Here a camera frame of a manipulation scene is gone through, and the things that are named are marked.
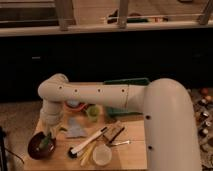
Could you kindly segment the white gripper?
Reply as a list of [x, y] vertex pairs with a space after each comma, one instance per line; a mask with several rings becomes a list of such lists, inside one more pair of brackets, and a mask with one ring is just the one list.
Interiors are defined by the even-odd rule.
[[62, 113], [59, 112], [52, 115], [41, 112], [40, 119], [44, 134], [51, 134], [52, 138], [55, 138], [59, 132], [59, 128], [61, 127]]

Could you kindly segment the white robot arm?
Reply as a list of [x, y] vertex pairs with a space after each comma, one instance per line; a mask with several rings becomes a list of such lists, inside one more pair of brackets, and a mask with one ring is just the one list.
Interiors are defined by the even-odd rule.
[[146, 86], [72, 84], [55, 74], [39, 85], [38, 95], [44, 120], [58, 116], [67, 100], [139, 112], [144, 115], [148, 171], [202, 171], [192, 100], [173, 79]]

